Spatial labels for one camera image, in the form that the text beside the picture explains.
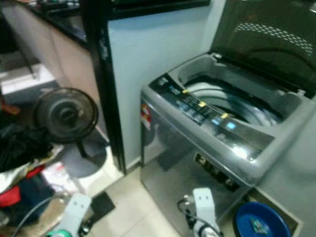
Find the electrical cord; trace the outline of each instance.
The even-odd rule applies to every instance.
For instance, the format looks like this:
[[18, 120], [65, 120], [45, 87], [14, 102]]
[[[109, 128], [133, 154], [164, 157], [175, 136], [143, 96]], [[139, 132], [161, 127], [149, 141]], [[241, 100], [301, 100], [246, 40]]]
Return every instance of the electrical cord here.
[[11, 237], [16, 237], [18, 232], [20, 231], [20, 229], [22, 228], [22, 226], [24, 225], [24, 223], [27, 221], [27, 219], [36, 211], [38, 210], [41, 206], [43, 206], [44, 204], [46, 204], [47, 202], [56, 199], [56, 198], [64, 198], [64, 196], [61, 195], [57, 195], [57, 196], [52, 196], [52, 197], [48, 197], [46, 199], [44, 199], [43, 201], [41, 201], [40, 203], [38, 203], [36, 206], [34, 206], [26, 215], [25, 217], [22, 219], [22, 221], [19, 223], [19, 225], [17, 226], [17, 228], [15, 229], [15, 231], [13, 232], [13, 234], [11, 235]]
[[191, 218], [193, 218], [193, 219], [195, 219], [195, 220], [197, 220], [197, 221], [202, 222], [203, 224], [205, 224], [206, 226], [208, 226], [209, 228], [211, 228], [212, 231], [214, 231], [219, 237], [224, 237], [223, 233], [218, 232], [210, 223], [208, 223], [208, 222], [205, 221], [204, 219], [199, 218], [199, 217], [197, 217], [197, 216], [195, 216], [195, 215], [192, 215], [192, 214], [186, 212], [185, 210], [183, 210], [183, 209], [181, 208], [181, 204], [182, 204], [182, 203], [185, 203], [185, 202], [186, 202], [185, 199], [181, 199], [180, 201], [177, 202], [177, 207], [178, 207], [179, 211], [180, 211], [182, 214], [184, 214], [185, 216], [189, 216], [189, 217], [191, 217]]

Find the fan base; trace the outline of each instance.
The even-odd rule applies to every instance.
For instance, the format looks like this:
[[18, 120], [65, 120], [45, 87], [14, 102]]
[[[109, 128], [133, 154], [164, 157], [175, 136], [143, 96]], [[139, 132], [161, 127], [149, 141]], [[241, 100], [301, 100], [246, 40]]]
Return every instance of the fan base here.
[[89, 155], [83, 158], [75, 144], [65, 145], [59, 158], [71, 177], [83, 178], [97, 172], [105, 163], [107, 153], [105, 147], [98, 143], [84, 142], [84, 148]]

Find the top-load washing machine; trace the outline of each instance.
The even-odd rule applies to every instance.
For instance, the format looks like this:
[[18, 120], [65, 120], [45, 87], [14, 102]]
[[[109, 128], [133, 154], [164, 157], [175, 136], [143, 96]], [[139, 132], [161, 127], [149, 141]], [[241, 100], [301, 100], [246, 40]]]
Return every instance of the top-load washing machine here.
[[[192, 233], [177, 210], [183, 195], [209, 187], [220, 222], [315, 111], [312, 44], [290, 19], [271, 20], [280, 17], [273, 4], [227, 3], [211, 51], [143, 87], [141, 179], [184, 237]], [[284, 4], [291, 17], [305, 11]]]

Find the blue indicator light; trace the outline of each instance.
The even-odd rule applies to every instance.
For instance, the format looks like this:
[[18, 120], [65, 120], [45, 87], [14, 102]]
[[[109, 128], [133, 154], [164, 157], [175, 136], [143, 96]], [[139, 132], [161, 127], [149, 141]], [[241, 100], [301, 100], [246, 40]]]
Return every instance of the blue indicator light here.
[[215, 118], [212, 119], [212, 123], [215, 124], [215, 125], [219, 125], [219, 121], [217, 119], [215, 119]]
[[236, 124], [234, 124], [234, 123], [232, 123], [232, 122], [229, 122], [229, 123], [227, 123], [226, 124], [226, 128], [228, 128], [228, 129], [234, 129], [236, 127]]

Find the wall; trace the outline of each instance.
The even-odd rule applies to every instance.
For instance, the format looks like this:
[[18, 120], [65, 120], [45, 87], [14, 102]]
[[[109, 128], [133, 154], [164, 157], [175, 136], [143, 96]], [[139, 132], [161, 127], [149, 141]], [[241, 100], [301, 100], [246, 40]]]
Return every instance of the wall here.
[[304, 222], [299, 237], [316, 236], [316, 113], [259, 187]]
[[140, 157], [140, 92], [145, 83], [207, 52], [225, 5], [115, 20], [110, 43], [127, 167]]

